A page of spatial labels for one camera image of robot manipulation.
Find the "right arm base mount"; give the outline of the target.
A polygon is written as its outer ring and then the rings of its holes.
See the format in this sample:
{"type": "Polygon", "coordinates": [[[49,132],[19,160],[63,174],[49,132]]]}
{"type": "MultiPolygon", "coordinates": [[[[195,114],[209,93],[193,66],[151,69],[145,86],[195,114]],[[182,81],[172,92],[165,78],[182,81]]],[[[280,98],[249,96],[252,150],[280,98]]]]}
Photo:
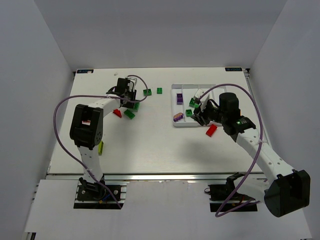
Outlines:
{"type": "MultiPolygon", "coordinates": [[[[223,205],[223,202],[237,186],[237,184],[235,184],[235,180],[240,180],[240,178],[244,176],[245,174],[237,172],[229,176],[224,184],[210,184],[204,189],[204,194],[209,196],[209,206],[211,213],[216,214],[218,212],[220,206],[223,205]]],[[[222,215],[228,211],[257,212],[258,204],[260,204],[260,201],[257,201],[256,199],[248,195],[236,192],[222,207],[218,214],[222,215]]]]}

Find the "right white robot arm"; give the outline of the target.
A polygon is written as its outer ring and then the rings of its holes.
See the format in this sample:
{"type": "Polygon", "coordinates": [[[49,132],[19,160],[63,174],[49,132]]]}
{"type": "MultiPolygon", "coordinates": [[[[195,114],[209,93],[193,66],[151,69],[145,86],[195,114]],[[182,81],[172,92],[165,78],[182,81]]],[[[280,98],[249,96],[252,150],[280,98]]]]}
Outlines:
{"type": "Polygon", "coordinates": [[[294,169],[261,139],[256,125],[241,115],[239,99],[234,93],[220,94],[219,106],[208,99],[191,117],[202,126],[210,122],[221,124],[224,132],[253,158],[266,177],[263,181],[246,173],[233,174],[226,180],[230,192],[265,204],[277,218],[310,204],[310,175],[305,170],[294,169]]]}

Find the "green lego brick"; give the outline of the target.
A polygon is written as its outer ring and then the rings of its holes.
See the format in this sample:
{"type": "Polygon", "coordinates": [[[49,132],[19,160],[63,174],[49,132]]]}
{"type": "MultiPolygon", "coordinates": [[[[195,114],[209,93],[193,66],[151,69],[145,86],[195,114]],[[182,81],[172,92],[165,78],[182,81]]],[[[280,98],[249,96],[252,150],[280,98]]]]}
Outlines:
{"type": "Polygon", "coordinates": [[[144,95],[145,97],[151,96],[151,95],[152,95],[152,90],[151,90],[150,88],[144,89],[144,90],[143,90],[143,95],[144,95]]]}

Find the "purple lego brick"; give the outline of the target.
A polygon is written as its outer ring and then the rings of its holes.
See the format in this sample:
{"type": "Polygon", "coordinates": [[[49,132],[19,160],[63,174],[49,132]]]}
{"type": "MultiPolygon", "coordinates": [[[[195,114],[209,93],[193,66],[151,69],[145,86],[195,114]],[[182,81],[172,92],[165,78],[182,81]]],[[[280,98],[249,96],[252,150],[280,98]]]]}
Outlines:
{"type": "Polygon", "coordinates": [[[184,99],[183,99],[183,94],[182,93],[177,93],[176,94],[176,104],[177,105],[183,105],[184,99]]]}

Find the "lime curved lego brick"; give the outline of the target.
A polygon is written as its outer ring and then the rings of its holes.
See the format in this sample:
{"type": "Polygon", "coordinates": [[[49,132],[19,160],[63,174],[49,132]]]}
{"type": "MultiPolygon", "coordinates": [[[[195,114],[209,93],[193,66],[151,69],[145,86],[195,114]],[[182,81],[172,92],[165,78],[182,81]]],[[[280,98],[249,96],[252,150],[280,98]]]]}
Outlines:
{"type": "Polygon", "coordinates": [[[103,149],[104,149],[104,142],[101,141],[99,144],[98,144],[98,155],[101,156],[103,154],[103,149]]]}

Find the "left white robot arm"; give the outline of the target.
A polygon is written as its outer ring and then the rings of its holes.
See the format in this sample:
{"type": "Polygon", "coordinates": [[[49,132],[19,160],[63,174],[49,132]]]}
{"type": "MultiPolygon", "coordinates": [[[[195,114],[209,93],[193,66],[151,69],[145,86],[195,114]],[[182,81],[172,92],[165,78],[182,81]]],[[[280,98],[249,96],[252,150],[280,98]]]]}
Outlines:
{"type": "Polygon", "coordinates": [[[93,187],[103,181],[98,146],[103,138],[104,117],[122,106],[134,106],[136,84],[135,77],[119,78],[115,88],[109,90],[105,98],[87,105],[76,105],[69,135],[77,146],[81,162],[86,166],[80,179],[82,185],[93,187]]]}

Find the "small green square lego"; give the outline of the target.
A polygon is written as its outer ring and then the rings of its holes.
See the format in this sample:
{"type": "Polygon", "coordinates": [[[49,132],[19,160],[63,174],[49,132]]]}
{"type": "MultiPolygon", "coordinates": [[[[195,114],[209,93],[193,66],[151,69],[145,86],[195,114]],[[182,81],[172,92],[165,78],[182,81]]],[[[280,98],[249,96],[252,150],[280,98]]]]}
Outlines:
{"type": "Polygon", "coordinates": [[[157,90],[156,90],[156,93],[158,95],[161,95],[163,93],[163,89],[161,87],[158,87],[157,90]]]}

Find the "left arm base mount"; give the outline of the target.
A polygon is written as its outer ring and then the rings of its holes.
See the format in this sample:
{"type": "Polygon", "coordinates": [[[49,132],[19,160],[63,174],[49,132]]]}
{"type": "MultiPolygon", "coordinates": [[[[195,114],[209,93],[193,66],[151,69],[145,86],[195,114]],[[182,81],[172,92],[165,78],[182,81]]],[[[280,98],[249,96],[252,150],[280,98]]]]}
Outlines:
{"type": "Polygon", "coordinates": [[[82,210],[120,210],[126,199],[127,186],[121,182],[101,181],[109,188],[114,197],[108,190],[99,184],[87,183],[81,177],[78,180],[74,209],[82,210]]]}

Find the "green long lego plate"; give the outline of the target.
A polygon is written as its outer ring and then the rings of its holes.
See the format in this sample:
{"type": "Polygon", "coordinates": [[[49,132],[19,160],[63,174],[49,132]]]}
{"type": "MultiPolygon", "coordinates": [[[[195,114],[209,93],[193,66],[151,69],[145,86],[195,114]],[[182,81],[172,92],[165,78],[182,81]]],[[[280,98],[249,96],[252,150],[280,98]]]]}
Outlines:
{"type": "Polygon", "coordinates": [[[134,112],[138,112],[138,111],[139,111],[139,108],[140,108],[140,103],[137,102],[137,103],[134,104],[134,107],[133,107],[132,110],[133,110],[134,112]]]}

